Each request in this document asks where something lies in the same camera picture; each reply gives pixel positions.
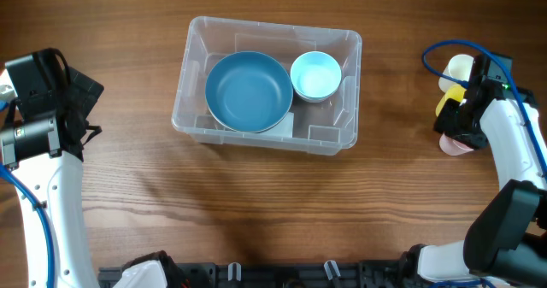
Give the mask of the yellow cup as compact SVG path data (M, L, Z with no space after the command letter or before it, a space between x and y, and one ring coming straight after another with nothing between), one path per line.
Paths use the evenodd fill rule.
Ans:
M464 98L465 91L466 91L466 89L464 87L460 86L460 85L451 86L447 90L447 92L443 95L443 97L440 99L440 101L438 102L438 105L435 108L435 115L439 116L439 114L440 114L442 108L444 107L445 103L450 99L455 100L458 103L460 103Z

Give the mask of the pink cup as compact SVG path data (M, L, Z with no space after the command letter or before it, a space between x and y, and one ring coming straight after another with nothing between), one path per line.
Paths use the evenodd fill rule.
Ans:
M449 156L461 156L468 152L473 151L473 148L460 143L453 138L449 138L445 134L442 134L439 139L440 149Z

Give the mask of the cream white cup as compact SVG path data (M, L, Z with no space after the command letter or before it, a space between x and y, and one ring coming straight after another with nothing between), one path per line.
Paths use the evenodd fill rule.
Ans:
M453 79L468 81L473 66L473 57L470 55L459 54L453 56L446 68L443 71L443 75L451 77ZM455 82L441 77L438 81L438 86L442 92L447 92Z

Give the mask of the light blue small bowl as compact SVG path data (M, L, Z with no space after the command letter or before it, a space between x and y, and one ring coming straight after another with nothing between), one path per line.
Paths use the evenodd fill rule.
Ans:
M342 70L327 53L310 51L292 63L290 77L294 90L310 97L325 97L339 88Z

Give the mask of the dark blue bowl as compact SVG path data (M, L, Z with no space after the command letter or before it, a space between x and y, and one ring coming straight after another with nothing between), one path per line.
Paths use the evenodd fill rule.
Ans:
M293 87L289 74L271 56L241 51L222 58L206 80L208 109L290 110Z

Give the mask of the mint green small bowl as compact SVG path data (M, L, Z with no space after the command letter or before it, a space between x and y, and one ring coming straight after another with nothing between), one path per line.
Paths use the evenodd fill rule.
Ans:
M336 92L334 93L331 93L325 97L310 97L310 96L307 96L305 95L304 93L300 92L299 90L294 90L294 92L296 92L296 94L302 99L304 100L305 102L308 102L308 103L321 103L321 102L324 102L326 101L329 97L333 96Z

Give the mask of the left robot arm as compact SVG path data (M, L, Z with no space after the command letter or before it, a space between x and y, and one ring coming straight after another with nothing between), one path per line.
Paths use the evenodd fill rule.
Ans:
M97 287L82 209L87 120L103 86L58 63L8 62L15 92L1 129L1 176L20 196L31 287Z

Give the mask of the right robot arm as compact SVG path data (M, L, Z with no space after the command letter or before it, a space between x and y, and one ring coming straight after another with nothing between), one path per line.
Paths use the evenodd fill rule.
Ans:
M537 103L526 89L485 76L470 80L463 103L448 100L436 125L448 134L475 134L488 144L499 192L462 241L420 247L415 278L434 286L495 278L512 285L546 285L546 144Z

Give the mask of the clear plastic storage container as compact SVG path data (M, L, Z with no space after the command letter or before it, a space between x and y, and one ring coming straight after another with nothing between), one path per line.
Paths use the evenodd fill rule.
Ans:
M338 88L307 102L290 78L294 61L319 51L339 65ZM206 144L333 156L358 139L362 37L352 30L194 18L171 117Z

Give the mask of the white label sticker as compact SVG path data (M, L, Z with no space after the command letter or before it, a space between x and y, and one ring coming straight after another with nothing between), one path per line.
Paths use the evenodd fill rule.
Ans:
M288 112L284 119L280 121L276 126L263 132L264 135L291 138L293 134L294 114Z

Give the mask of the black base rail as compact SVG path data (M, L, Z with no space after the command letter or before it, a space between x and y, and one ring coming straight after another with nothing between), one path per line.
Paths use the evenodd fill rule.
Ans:
M328 288L334 281L343 288L399 287L395 262L339 263L339 276L329 278L324 265L243 265L240 287L282 287L298 283L307 288ZM190 281L191 287L231 287L228 266L214 263L180 263L178 267Z

